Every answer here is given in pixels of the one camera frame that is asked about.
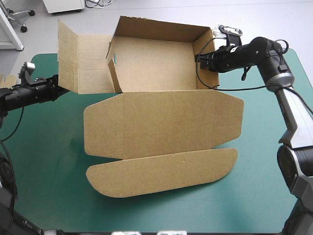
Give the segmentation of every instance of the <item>table surface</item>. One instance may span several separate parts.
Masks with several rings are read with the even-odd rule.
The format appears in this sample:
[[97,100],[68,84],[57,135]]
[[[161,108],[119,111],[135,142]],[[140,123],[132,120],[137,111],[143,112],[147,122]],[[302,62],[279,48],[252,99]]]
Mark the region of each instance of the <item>table surface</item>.
[[[286,56],[296,90],[313,106],[312,87],[296,53]],[[36,55],[33,77],[58,73],[56,54]],[[257,68],[246,81],[242,70],[220,75],[221,88],[263,84]],[[219,147],[237,148],[233,170],[221,180],[131,198],[110,198],[88,183],[90,165],[113,161],[84,151],[83,111],[115,94],[78,95],[25,108],[22,123],[8,141],[19,200],[16,210],[43,229],[71,231],[278,232],[296,199],[289,194],[276,161],[286,130],[275,95],[266,89],[229,92],[245,101],[242,134]],[[9,113],[0,135],[11,133],[20,110]]]

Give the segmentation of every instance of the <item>white cabinet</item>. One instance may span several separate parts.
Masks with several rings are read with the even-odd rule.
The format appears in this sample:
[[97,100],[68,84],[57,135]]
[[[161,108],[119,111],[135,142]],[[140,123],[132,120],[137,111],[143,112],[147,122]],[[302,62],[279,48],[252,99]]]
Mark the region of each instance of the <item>white cabinet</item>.
[[0,49],[23,50],[24,46],[0,8]]
[[85,0],[43,0],[48,13],[81,10],[85,8]]

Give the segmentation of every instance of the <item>cardboard box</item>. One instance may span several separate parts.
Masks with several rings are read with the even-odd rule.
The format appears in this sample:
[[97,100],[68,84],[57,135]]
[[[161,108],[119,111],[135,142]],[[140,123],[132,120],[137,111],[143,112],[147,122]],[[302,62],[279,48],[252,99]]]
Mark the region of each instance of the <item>cardboard box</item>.
[[[107,56],[115,92],[207,89],[197,79],[195,55],[212,37],[209,27],[121,16]],[[219,84],[215,72],[200,76]]]
[[[212,36],[208,27],[122,16],[109,43],[110,36],[76,35],[59,23],[60,85],[122,93],[84,112],[85,151],[122,159],[87,170],[97,191],[142,195],[213,182],[232,169],[236,150],[211,148],[240,135],[243,101],[196,78],[194,56]],[[200,76],[219,85],[217,73]]]
[[[59,21],[59,85],[78,94],[206,89],[196,78],[194,55],[212,37],[209,27],[121,16],[112,39],[78,35]],[[204,53],[210,51],[214,41]],[[219,84],[215,72],[200,70],[200,76]]]

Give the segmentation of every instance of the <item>chair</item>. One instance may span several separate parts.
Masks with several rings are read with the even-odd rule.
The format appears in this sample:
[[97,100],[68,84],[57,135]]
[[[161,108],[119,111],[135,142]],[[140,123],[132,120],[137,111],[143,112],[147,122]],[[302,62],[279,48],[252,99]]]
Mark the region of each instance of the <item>chair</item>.
[[12,11],[11,9],[9,8],[6,8],[2,2],[2,0],[0,0],[0,8],[2,9],[2,11],[4,12],[5,16],[7,17],[7,19],[11,22],[15,22],[15,23],[18,23],[20,26],[21,26],[21,31],[23,33],[25,33],[27,31],[27,27],[26,27],[26,24],[18,19],[16,19],[15,17],[17,15],[20,15],[20,14],[24,14],[24,13],[28,13],[30,16],[34,16],[35,15],[35,12],[33,10],[24,10],[24,11],[17,11],[17,12],[14,12]]

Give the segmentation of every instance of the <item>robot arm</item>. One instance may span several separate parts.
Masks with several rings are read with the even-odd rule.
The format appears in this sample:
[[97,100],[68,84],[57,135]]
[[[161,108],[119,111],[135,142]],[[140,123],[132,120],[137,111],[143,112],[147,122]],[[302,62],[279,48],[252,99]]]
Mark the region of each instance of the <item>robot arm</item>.
[[[34,69],[34,64],[25,62],[20,72],[21,84],[10,89],[0,89],[0,128],[8,111],[35,103],[55,101],[68,92],[58,86],[58,75],[33,81],[30,75]],[[14,211],[16,195],[12,164],[0,153],[0,235],[44,235],[43,230]]]
[[279,167],[285,182],[298,198],[291,216],[285,223],[284,234],[313,234],[313,119],[293,89],[294,76],[286,63],[281,45],[277,41],[257,37],[241,46],[238,40],[215,52],[196,56],[201,69],[228,72],[257,66],[262,79],[274,92],[286,123],[287,131],[280,139],[283,145],[277,153]]

